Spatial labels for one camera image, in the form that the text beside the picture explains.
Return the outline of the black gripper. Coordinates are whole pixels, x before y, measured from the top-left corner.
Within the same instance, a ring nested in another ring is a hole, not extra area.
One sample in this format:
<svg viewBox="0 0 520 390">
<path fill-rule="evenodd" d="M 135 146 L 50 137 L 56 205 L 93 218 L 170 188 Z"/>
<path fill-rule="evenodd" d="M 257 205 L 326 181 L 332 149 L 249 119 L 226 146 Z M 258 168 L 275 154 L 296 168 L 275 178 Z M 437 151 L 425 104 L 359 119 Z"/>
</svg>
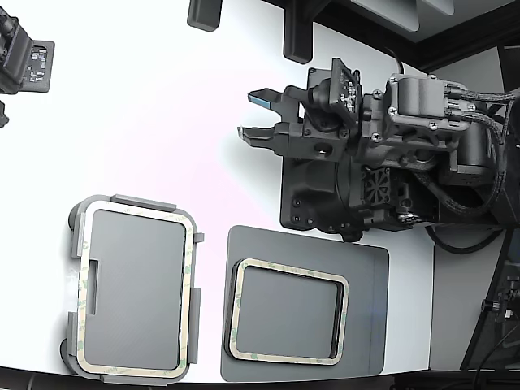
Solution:
<svg viewBox="0 0 520 390">
<path fill-rule="evenodd" d="M 288 94 L 264 88 L 248 93 L 249 102 L 279 115 L 283 122 L 297 122 L 300 102 Z M 347 154 L 355 154 L 362 122 L 347 128 L 342 123 L 332 132 L 321 132 L 310 122 L 276 123 L 271 128 L 237 128 L 238 136 L 249 146 L 268 149 L 281 157 L 339 162 Z"/>
</svg>

